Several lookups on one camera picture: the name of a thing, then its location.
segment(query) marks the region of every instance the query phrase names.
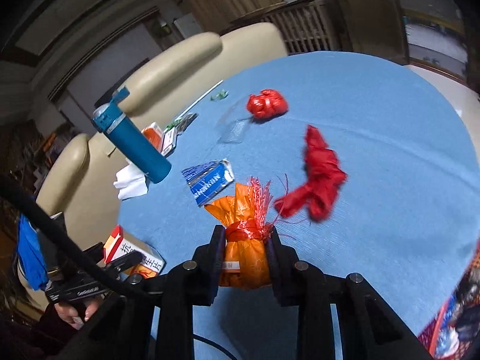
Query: metal screw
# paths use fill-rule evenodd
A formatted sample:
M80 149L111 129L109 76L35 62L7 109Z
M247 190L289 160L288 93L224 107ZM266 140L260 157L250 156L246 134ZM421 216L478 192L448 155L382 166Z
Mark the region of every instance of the metal screw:
M349 274L349 279L354 283L361 283L363 281L363 276L358 273Z
M308 262L297 261L294 267L297 271L306 271L308 269Z
M189 259L188 261L185 261L182 264L182 267L183 267L183 269L185 269L187 271L191 271L191 270L193 270L197 267L197 263L195 261L193 261L192 259Z
M128 276L126 282L130 284L138 284L143 280L143 276L141 274L132 274Z

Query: blue and white wrapper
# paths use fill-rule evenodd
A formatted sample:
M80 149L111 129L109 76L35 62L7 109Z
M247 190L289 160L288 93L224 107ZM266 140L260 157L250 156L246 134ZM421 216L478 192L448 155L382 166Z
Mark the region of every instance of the blue and white wrapper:
M227 160L211 161L181 172L199 206L214 198L235 180L232 165Z

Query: white tissue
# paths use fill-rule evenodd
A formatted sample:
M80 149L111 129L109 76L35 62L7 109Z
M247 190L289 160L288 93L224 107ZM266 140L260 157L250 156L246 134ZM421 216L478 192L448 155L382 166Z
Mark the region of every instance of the white tissue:
M148 191L145 174L132 163L117 172L117 181L113 182L113 186L120 190L120 200L145 195Z

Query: orange candy pouch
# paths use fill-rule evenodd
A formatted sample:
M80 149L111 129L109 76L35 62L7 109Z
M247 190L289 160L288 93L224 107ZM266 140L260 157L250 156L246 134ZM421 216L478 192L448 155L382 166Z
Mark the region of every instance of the orange candy pouch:
M235 196L224 196L205 209L226 228L225 258L220 283L222 287L246 290L270 284L265 244L271 224L265 224L272 195L270 183L261 186L257 178L249 185L235 184Z

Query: blue tablecloth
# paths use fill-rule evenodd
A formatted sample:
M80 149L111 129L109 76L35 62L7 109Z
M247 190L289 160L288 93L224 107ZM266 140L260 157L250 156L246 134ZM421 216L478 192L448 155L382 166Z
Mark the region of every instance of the blue tablecloth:
M289 102L285 115L253 124L240 144L218 143L215 124L237 101L264 88ZM165 273L209 241L217 220L198 208L180 171L231 161L238 182L272 181L274 197L303 184L307 124L319 128L348 174L330 219L277 223L282 242L325 273L360 272L415 334L451 294L473 255L480 228L480 175L467 130L445 98L394 63L348 52L277 59L225 80L178 138L172 171L147 195L122 202L118 222L155 247ZM222 195L233 195L229 186ZM275 216L273 210L269 218ZM194 332L241 359L293 359L297 310L282 309L270 288L220 288L212 307L195 307ZM226 357L195 343L198 359Z

